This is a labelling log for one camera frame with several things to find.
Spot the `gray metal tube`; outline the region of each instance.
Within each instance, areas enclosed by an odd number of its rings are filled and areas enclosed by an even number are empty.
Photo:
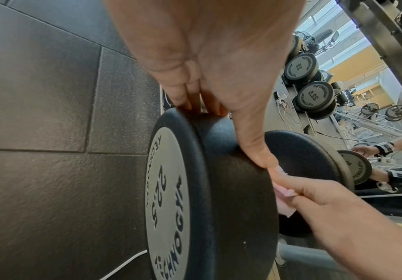
[[[292,246],[278,242],[278,253],[279,257],[287,262],[299,262],[334,271],[347,271],[324,250]]]

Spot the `dumbbell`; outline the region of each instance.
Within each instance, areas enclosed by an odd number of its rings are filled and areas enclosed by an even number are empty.
[[[290,42],[291,47],[289,54],[287,55],[286,64],[292,59],[294,59],[297,55],[299,55],[299,52],[301,51],[303,44],[304,41],[300,37],[292,35],[292,40]]]
[[[311,119],[325,119],[336,110],[336,99],[332,86],[316,81],[304,86],[293,98],[298,112],[307,112]]]
[[[284,69],[287,84],[301,87],[315,78],[319,65],[314,54],[303,53],[290,60]]]
[[[354,188],[344,159],[318,139],[265,139],[288,174]],[[265,280],[278,232],[310,234],[299,213],[278,217],[268,171],[241,151],[227,118],[167,110],[152,132],[144,188],[153,279]]]
[[[355,185],[364,183],[370,178],[372,175],[372,165],[367,158],[360,153],[350,150],[340,150],[338,153],[349,167]]]

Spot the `pink cloth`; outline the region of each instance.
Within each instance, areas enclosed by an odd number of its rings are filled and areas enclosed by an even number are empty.
[[[278,172],[279,174],[286,174],[286,172],[284,172],[284,170],[280,166],[277,166],[275,171]],[[272,184],[273,184],[273,190],[275,191],[278,214],[287,216],[287,218],[289,218],[296,211],[296,209],[290,206],[290,204],[288,203],[289,197],[294,197],[297,196],[298,194],[294,190],[288,190],[283,186],[276,184],[273,181]]]

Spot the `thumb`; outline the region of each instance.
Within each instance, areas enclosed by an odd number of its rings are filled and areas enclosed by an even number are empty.
[[[233,123],[243,152],[258,166],[273,168],[278,166],[278,159],[270,152],[264,140],[266,103],[261,105],[251,110],[245,108],[232,111]]]

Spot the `wristband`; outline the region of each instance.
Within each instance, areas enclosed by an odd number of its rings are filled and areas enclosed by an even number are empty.
[[[389,176],[389,185],[393,188],[402,188],[402,171],[389,170],[387,171]]]
[[[395,145],[392,142],[382,142],[374,145],[374,147],[378,148],[379,155],[381,156],[387,156],[395,151]]]

